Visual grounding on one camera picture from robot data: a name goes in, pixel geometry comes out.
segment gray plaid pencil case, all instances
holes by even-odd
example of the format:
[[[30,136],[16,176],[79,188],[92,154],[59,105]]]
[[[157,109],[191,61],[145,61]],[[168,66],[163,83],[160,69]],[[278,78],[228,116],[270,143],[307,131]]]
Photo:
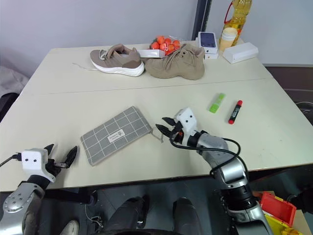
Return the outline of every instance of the gray plaid pencil case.
[[[89,164],[96,165],[117,150],[151,131],[152,128],[146,118],[137,108],[132,106],[87,132],[80,139]]]

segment gray wall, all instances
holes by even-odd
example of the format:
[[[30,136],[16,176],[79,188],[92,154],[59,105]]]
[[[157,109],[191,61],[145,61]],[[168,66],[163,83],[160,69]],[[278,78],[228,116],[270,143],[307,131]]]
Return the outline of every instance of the gray wall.
[[[212,0],[207,32],[220,36],[230,2]],[[265,65],[312,66],[312,9],[313,0],[252,0],[241,37],[259,48]]]
[[[190,40],[197,0],[0,0],[1,65],[31,76],[56,47]]]

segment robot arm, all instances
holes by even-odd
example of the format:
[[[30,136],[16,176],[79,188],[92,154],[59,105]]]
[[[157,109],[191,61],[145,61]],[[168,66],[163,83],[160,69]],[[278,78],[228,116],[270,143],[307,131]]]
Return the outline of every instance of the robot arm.
[[[260,204],[252,195],[247,179],[247,169],[239,157],[240,146],[232,140],[197,131],[197,120],[190,108],[180,110],[173,118],[164,117],[167,127],[156,124],[162,134],[170,138],[174,147],[196,150],[212,167],[210,174],[218,180],[228,215],[234,221],[237,234],[268,234],[272,231]],[[228,150],[226,141],[238,145],[238,152]]]
[[[16,154],[14,159],[22,161],[23,170],[29,175],[20,183],[3,204],[3,218],[0,221],[2,235],[33,235],[36,228],[36,215],[39,211],[45,190],[55,182],[61,168],[69,168],[77,154],[77,146],[70,150],[64,163],[48,159],[53,145],[44,149],[29,149]]]

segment yellow bottle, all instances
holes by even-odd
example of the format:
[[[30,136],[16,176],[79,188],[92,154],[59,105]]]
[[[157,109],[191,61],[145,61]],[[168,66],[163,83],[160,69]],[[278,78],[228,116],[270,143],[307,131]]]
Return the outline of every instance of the yellow bottle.
[[[227,14],[229,12],[230,6],[233,5],[234,6],[234,14],[232,16],[232,18],[229,21],[226,21],[227,18]],[[231,2],[231,4],[229,5],[229,8],[227,10],[226,16],[225,16],[225,20],[224,20],[224,28],[235,28],[237,29],[237,37],[235,38],[232,46],[236,45],[239,35],[244,27],[244,24],[246,22],[246,16],[249,14],[250,8],[252,5],[252,0],[233,0]]]

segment white label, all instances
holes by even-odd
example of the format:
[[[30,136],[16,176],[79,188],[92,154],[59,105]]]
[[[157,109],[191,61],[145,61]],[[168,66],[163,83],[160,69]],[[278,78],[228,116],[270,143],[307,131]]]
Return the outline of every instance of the white label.
[[[108,140],[110,143],[112,143],[113,141],[116,141],[123,136],[125,136],[125,133],[122,129],[120,129],[117,132],[114,132],[112,135],[109,135]]]

